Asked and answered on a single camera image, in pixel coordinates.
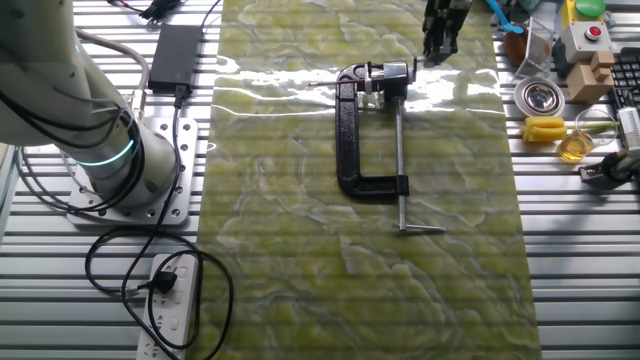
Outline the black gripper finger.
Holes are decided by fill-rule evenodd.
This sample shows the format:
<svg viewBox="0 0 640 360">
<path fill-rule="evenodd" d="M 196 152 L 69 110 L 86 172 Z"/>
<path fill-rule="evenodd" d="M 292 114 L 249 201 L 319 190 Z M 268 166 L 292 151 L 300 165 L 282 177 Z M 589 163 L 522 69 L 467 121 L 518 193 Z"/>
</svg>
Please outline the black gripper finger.
<svg viewBox="0 0 640 360">
<path fill-rule="evenodd" d="M 440 30 L 433 27 L 425 31 L 423 55 L 426 59 L 434 59 L 439 54 Z"/>
<path fill-rule="evenodd" d="M 451 27 L 442 27 L 436 35 L 436 60 L 435 64 L 440 65 L 451 55 L 458 51 L 457 46 L 458 31 Z"/>
</svg>

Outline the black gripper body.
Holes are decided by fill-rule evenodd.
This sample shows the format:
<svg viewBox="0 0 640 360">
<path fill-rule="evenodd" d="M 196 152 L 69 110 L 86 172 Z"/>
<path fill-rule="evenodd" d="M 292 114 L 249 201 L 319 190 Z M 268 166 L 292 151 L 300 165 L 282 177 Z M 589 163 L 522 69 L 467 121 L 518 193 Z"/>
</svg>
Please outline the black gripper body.
<svg viewBox="0 0 640 360">
<path fill-rule="evenodd" d="M 471 0 L 428 0 L 423 32 L 426 35 L 457 35 L 471 9 Z"/>
</svg>

